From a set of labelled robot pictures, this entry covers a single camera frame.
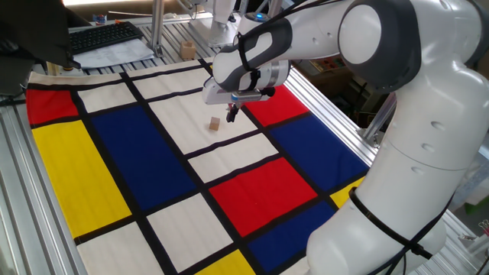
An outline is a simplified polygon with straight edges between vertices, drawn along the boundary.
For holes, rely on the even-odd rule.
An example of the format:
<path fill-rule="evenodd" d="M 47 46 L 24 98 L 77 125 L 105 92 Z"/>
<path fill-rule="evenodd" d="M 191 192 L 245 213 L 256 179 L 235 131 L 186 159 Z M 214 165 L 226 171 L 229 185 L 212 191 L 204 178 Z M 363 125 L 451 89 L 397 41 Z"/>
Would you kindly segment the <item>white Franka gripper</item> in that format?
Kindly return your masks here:
<path fill-rule="evenodd" d="M 207 79 L 202 88 L 202 100 L 207 105 L 228 104 L 226 121 L 234 122 L 240 110 L 238 103 L 245 102 L 245 98 L 237 92 L 226 92 L 213 78 Z"/>

